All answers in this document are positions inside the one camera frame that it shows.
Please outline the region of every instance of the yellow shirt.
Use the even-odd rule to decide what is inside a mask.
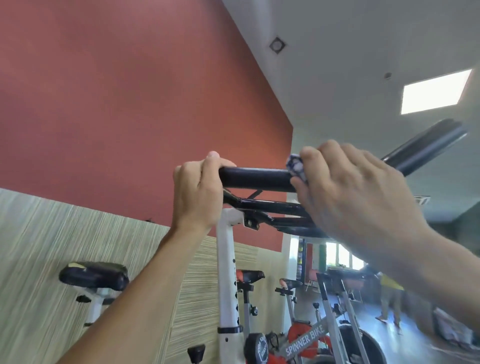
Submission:
[[[389,276],[387,276],[383,273],[382,273],[382,278],[380,279],[380,284],[382,286],[387,286],[387,287],[390,287],[390,288],[394,288],[396,290],[403,291],[402,286],[400,286],[397,282],[395,282],[393,279],[391,279]]]

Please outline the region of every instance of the hand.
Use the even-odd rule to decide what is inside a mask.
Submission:
[[[173,181],[172,230],[197,229],[207,234],[220,219],[223,186],[218,175],[220,167],[235,167],[217,152],[208,153],[198,162],[187,162],[175,168]]]
[[[432,231],[403,175],[371,153],[330,140],[300,156],[308,186],[291,179],[300,203],[318,227],[375,267]]]

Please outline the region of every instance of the white ceiling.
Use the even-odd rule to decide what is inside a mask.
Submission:
[[[294,126],[292,152],[333,138],[382,157],[452,117],[469,136],[408,183],[432,196],[430,221],[450,221],[480,200],[480,1],[224,3]],[[276,36],[287,43],[279,55],[268,47]],[[458,105],[400,115],[403,85],[469,68]]]

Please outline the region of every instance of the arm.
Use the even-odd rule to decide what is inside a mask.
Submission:
[[[168,330],[183,275],[200,243],[220,218],[221,166],[210,153],[177,167],[172,228],[159,249],[103,315],[57,364],[150,364]]]
[[[480,259],[429,227],[400,172],[335,141],[300,156],[309,184],[291,183],[317,226],[480,332]]]

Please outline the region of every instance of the blue patterned cloth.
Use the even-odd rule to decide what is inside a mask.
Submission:
[[[287,169],[294,177],[300,177],[302,181],[308,184],[307,177],[303,170],[303,161],[298,154],[290,154],[287,159]]]

